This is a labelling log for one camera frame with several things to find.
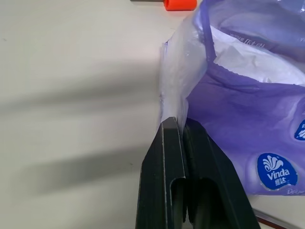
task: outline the purple plastic bag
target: purple plastic bag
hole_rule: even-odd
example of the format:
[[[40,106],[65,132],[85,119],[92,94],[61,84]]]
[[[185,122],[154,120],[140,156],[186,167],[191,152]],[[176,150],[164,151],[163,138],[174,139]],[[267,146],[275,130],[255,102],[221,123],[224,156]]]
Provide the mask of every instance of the purple plastic bag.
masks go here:
[[[207,72],[187,98],[188,117],[200,122],[231,159],[247,194],[305,195],[305,87],[260,83],[214,63],[210,18],[215,20],[213,7],[224,2],[233,0],[205,0],[194,17],[199,39],[205,44]],[[305,34],[301,21],[303,27],[293,30]],[[225,27],[218,29],[232,33]],[[305,42],[294,45],[281,39],[264,48],[305,61]]]

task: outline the blue oval logo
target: blue oval logo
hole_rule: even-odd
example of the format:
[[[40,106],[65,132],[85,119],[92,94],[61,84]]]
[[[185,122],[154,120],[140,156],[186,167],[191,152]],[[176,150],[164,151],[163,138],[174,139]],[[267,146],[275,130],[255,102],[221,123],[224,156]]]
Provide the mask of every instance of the blue oval logo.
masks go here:
[[[291,163],[277,154],[261,154],[257,159],[261,182],[271,190],[297,184],[297,173]]]
[[[299,128],[295,133],[295,139],[305,141],[305,120],[299,125]]]

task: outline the orange object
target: orange object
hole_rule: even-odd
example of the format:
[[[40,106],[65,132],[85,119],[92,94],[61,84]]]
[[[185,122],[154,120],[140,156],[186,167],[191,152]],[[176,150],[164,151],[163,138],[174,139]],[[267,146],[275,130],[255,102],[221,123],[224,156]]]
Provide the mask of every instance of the orange object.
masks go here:
[[[194,10],[197,0],[164,0],[164,6],[167,11]]]

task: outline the purple packaging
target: purple packaging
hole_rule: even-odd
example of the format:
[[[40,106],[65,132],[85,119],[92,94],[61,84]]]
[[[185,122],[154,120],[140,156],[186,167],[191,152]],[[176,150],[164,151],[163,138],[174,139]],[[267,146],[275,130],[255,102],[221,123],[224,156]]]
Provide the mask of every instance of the purple packaging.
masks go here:
[[[205,45],[207,71],[187,97],[187,116],[200,122],[231,159],[247,194],[305,195],[305,87],[260,83],[215,64],[210,28],[211,24],[231,36],[240,37],[237,38],[243,39],[241,41],[251,40],[249,44],[305,62],[303,11],[296,14],[287,10],[287,6],[272,8],[268,23],[282,17],[281,21],[290,25],[293,31],[286,31],[286,36],[275,41],[272,30],[263,28],[263,22],[259,27],[264,37],[258,37],[257,32],[255,36],[249,36],[255,30],[253,27],[243,33],[235,31],[236,26],[220,23],[228,15],[235,20],[234,15],[245,10],[246,6],[239,7],[238,2],[205,0],[193,18],[199,40]],[[248,12],[264,8],[258,5],[265,3],[253,2],[255,4],[246,7]],[[286,12],[287,17],[277,15],[274,9]],[[216,17],[221,12],[224,16]],[[246,17],[242,23],[249,26],[247,18],[251,17]]]

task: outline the white table surface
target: white table surface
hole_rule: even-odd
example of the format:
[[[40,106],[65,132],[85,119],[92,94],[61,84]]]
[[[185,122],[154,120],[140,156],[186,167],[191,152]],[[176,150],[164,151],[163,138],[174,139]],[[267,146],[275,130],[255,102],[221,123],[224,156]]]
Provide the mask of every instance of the white table surface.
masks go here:
[[[134,228],[160,47],[187,14],[129,0],[0,0],[0,228]],[[305,198],[251,203],[305,225]]]

